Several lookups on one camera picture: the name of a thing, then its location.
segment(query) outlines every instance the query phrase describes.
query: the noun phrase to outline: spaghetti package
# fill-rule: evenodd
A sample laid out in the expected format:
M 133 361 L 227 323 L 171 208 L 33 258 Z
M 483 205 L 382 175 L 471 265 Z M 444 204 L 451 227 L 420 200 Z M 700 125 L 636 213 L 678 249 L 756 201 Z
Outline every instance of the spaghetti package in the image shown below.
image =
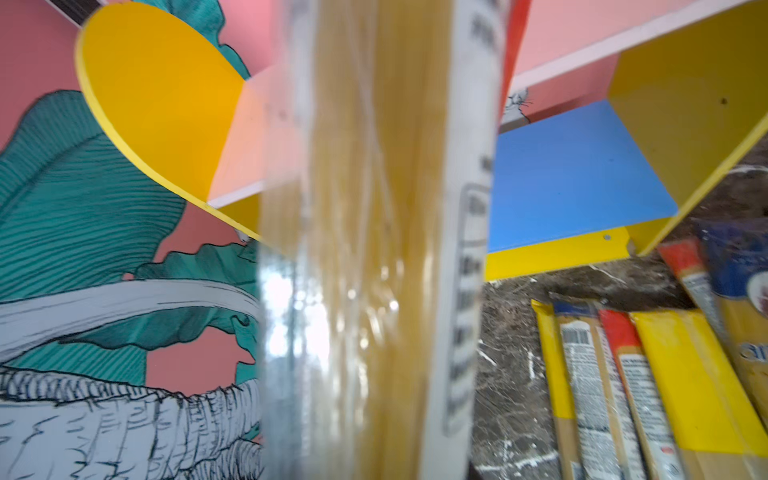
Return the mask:
M 768 435 L 704 315 L 631 313 L 689 480 L 768 478 Z
M 645 470 L 634 424 L 594 304 L 553 296 L 576 406 L 587 478 L 641 480 Z
M 685 478 L 667 413 L 637 330 L 624 312 L 599 309 L 598 313 L 627 392 L 648 476 L 652 480 Z
M 268 246 L 266 473 L 463 480 L 512 2 L 286 3 L 293 110 L 266 115 L 302 157 L 227 206 Z
M 576 410 L 568 384 L 568 368 L 563 357 L 560 332 L 554 321 L 552 305 L 531 300 L 536 312 L 538 334 L 541 339 L 541 354 L 547 373 L 549 399 L 554 417 L 554 432 L 558 437 L 560 469 L 563 480 L 582 480 L 583 470 L 579 453 L 578 424 Z
M 731 358 L 768 425 L 768 218 L 701 222 L 700 238 Z
M 720 316 L 720 310 L 715 304 L 710 274 L 699 255 L 698 239 L 692 237 L 677 242 L 662 243 L 656 247 L 656 250 L 688 292 L 690 299 L 704 313 L 717 338 L 724 346 L 728 346 L 728 333 Z

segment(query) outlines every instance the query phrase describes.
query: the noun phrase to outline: yellow packaging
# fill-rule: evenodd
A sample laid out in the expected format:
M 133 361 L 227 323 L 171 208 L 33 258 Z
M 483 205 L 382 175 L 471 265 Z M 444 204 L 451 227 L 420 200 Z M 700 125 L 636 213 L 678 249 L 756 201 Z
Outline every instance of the yellow packaging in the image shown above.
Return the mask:
M 591 480 L 645 480 L 640 443 L 624 386 L 592 303 L 556 298 L 581 460 Z
M 768 478 L 768 435 L 701 311 L 631 318 L 689 480 Z
M 768 219 L 700 222 L 700 237 L 730 357 L 768 425 Z
M 568 368 L 565 365 L 560 333 L 554 321 L 552 305 L 531 300 L 531 307 L 536 312 L 538 335 L 541 339 L 541 354 L 547 371 L 549 400 L 552 404 L 554 432 L 558 437 L 560 451 L 560 469 L 563 480 L 581 480 L 581 456 L 578 444 L 578 425 L 576 410 L 568 385 Z

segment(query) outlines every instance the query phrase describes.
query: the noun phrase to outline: barcode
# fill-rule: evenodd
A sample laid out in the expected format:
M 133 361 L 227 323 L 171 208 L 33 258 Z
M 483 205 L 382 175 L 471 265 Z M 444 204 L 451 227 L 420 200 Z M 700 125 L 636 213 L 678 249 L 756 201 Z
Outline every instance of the barcode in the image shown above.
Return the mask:
M 574 480 L 584 480 L 584 469 L 581 463 L 571 462 L 571 472 L 574 474 Z
M 580 343 L 581 345 L 591 345 L 592 341 L 589 330 L 563 330 L 563 343 Z

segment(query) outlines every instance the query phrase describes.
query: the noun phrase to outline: red package edge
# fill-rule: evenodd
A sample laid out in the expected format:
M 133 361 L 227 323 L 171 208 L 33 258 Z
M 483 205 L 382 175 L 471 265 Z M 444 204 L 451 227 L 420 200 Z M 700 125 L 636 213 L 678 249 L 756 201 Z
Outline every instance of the red package edge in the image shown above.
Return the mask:
M 699 255 L 699 240 L 696 238 L 691 237 L 677 242 L 662 243 L 656 247 L 656 250 L 659 250 L 661 258 L 677 277 L 692 267 L 704 268 L 704 263 Z
M 498 119 L 504 116 L 504 105 L 507 102 L 507 94 L 512 82 L 512 74 L 515 73 L 515 63 L 520 53 L 520 45 L 523 42 L 523 34 L 528 26 L 528 12 L 531 10 L 531 0 L 516 0 L 515 6 L 509 10 L 507 22 L 507 48 L 504 56 L 504 76 L 502 77 L 502 104 L 499 107 Z
M 618 359 L 617 351 L 623 346 L 642 347 L 640 336 L 628 314 L 600 309 L 598 316 L 615 359 Z

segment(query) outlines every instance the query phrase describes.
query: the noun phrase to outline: wall mural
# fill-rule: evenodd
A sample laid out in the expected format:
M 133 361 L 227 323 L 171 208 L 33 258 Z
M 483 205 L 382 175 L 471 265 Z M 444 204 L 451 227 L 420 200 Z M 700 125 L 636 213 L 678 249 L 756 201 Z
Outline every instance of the wall mural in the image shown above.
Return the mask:
M 3 8 L 57 15 L 39 3 L 50 12 Z M 247 78 L 219 45 L 216 0 L 146 3 Z M 259 478 L 257 242 L 141 173 L 79 91 L 39 95 L 14 123 L 0 152 L 0 478 Z

